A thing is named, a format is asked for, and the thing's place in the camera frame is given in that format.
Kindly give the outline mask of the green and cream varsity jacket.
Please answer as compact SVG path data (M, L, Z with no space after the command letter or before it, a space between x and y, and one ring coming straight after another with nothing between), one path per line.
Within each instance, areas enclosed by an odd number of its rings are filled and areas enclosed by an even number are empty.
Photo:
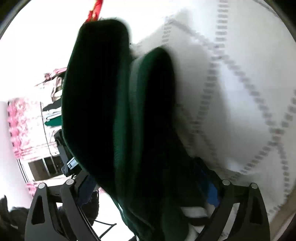
M81 26L62 95L62 131L72 155L140 240L218 240L221 221L201 214L211 172L187 154L175 108L166 47L133 59L123 22Z

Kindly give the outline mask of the red floral blanket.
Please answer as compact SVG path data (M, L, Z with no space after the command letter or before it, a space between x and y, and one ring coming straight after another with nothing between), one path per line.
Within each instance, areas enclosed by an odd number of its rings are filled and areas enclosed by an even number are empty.
M93 8L88 13L85 23L98 21L102 5L103 5L103 0L95 1Z

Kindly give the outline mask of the white checked bed sheet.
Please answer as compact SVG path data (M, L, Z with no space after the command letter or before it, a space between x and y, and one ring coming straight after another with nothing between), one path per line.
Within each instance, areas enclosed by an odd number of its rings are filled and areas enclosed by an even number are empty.
M256 183L270 238L295 222L295 25L276 1L130 1L133 45L177 69L179 134L234 184Z

